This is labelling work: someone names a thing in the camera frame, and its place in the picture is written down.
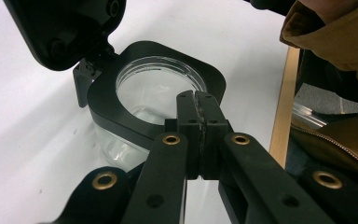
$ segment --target brass grommet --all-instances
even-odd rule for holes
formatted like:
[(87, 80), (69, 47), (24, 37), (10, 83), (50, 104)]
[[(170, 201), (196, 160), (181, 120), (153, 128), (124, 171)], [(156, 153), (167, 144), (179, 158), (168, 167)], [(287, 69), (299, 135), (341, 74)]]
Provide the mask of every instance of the brass grommet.
[(339, 180), (336, 176), (325, 171), (315, 171), (312, 177), (316, 182), (318, 182), (318, 184), (325, 186), (329, 189), (342, 188), (342, 181)]
[(233, 141), (235, 144), (243, 145), (243, 146), (248, 145), (251, 142), (251, 140), (248, 137), (239, 134), (232, 136), (231, 141)]
[(176, 135), (171, 134), (171, 135), (165, 136), (165, 137), (162, 139), (162, 142), (163, 142), (164, 144), (166, 144), (166, 145), (172, 146), (172, 145), (178, 144), (178, 143), (180, 142), (180, 138), (179, 138), (179, 136), (176, 136)]
[[(100, 179), (103, 177), (109, 177), (110, 180), (107, 183), (100, 183)], [(92, 180), (92, 186), (98, 190), (110, 189), (117, 182), (117, 176), (110, 171), (99, 173)]]

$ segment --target white table surface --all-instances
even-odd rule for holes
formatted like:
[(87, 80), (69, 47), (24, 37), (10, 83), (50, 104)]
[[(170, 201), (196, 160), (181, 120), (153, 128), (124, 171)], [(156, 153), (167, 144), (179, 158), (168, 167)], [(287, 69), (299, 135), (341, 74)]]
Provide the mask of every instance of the white table surface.
[[(129, 0), (109, 42), (120, 53), (152, 40), (213, 65), (227, 81), (222, 109), (234, 130), (269, 148), (287, 52), (282, 22), (241, 0)], [(54, 220), (105, 165), (72, 71), (38, 64), (0, 1), (0, 223)], [(186, 223), (229, 223), (215, 181), (189, 181)]]

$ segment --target wooden edge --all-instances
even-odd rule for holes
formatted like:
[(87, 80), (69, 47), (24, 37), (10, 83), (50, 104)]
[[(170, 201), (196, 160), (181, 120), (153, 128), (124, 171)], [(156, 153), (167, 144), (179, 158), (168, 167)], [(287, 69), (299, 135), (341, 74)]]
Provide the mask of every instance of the wooden edge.
[(283, 70), (281, 92), (279, 94), (275, 122), (272, 129), (269, 154), (284, 168), (289, 143), (290, 122), (295, 100), (296, 76), (299, 49), (289, 47)]

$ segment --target round hole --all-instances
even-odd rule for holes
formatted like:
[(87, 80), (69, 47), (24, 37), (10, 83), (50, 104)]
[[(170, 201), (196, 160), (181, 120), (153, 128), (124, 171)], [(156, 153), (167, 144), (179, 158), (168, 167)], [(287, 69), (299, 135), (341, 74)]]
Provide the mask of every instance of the round hole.
[(159, 194), (153, 194), (147, 198), (146, 203), (151, 208), (158, 208), (164, 204), (164, 198)]
[(166, 145), (176, 145), (180, 142), (180, 138), (176, 135), (168, 135), (162, 139), (162, 142)]
[(117, 176), (112, 172), (102, 172), (95, 176), (92, 186), (98, 190), (110, 189), (117, 183)]
[(231, 140), (238, 145), (248, 145), (251, 142), (251, 140), (245, 135), (234, 135)]
[(286, 194), (283, 196), (282, 203), (288, 207), (299, 207), (300, 206), (300, 202), (298, 201), (298, 199), (290, 194)]
[(313, 179), (320, 185), (329, 189), (340, 189), (342, 188), (342, 181), (336, 176), (327, 173), (325, 171), (316, 171), (313, 173)]
[(200, 75), (175, 59), (153, 56), (125, 66), (116, 82), (121, 104), (138, 119), (163, 125), (176, 118), (176, 96), (184, 91), (206, 91)]
[(98, 184), (100, 185), (107, 185), (110, 181), (112, 181), (111, 176), (102, 176), (98, 179)]

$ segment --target screw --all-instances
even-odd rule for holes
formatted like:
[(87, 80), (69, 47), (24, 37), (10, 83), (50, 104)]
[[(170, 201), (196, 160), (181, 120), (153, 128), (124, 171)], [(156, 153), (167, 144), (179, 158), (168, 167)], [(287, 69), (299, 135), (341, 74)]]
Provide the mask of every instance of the screw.
[(107, 3), (106, 12), (109, 16), (115, 17), (118, 14), (119, 3), (118, 0), (111, 0)]
[(54, 59), (61, 59), (64, 55), (65, 52), (67, 51), (67, 47), (65, 42), (63, 42), (60, 39), (54, 39), (50, 42), (49, 44), (49, 49), (50, 49), (50, 56)]

